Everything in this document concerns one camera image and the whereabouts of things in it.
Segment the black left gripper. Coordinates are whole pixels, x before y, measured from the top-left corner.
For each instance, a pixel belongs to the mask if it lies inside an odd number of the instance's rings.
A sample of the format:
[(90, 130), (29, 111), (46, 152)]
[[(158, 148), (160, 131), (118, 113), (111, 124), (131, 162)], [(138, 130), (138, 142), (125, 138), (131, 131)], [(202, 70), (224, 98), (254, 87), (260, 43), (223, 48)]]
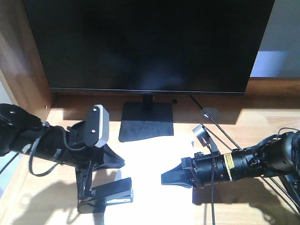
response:
[(107, 144), (101, 148), (72, 148), (68, 145), (69, 131), (61, 126), (14, 127), (14, 151), (29, 156), (29, 168), (33, 158), (55, 162), (52, 166), (69, 165), (77, 169), (120, 169), (125, 160)]

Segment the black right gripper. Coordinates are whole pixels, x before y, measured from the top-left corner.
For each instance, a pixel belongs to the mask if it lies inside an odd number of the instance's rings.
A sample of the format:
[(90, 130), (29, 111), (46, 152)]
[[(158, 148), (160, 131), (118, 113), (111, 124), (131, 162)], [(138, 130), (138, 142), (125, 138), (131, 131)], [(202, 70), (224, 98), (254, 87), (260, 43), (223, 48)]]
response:
[(181, 164), (161, 174), (162, 185), (176, 185), (184, 188), (204, 188), (212, 184), (230, 182), (224, 156), (220, 152), (185, 157)]

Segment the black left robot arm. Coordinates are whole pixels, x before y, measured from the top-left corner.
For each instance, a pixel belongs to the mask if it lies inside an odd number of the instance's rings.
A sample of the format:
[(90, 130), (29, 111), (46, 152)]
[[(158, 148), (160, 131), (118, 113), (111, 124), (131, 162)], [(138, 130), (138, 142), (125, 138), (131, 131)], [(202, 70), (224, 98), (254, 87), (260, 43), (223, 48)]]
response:
[(68, 128), (42, 122), (19, 106), (0, 105), (0, 154), (14, 151), (30, 155), (38, 141), (34, 157), (93, 170), (122, 168), (125, 161), (107, 145), (109, 113), (102, 105), (94, 105), (87, 118)]

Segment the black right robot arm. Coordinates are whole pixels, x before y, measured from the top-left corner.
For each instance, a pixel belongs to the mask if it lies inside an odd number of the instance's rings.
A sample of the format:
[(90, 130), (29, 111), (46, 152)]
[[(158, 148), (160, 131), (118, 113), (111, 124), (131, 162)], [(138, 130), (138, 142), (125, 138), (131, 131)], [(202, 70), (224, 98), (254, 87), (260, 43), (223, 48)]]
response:
[(185, 188), (204, 188), (219, 184), (255, 178), (291, 175), (300, 180), (300, 133), (286, 132), (271, 135), (257, 145), (235, 149), (221, 154), (196, 153), (161, 175), (163, 185), (177, 185)]

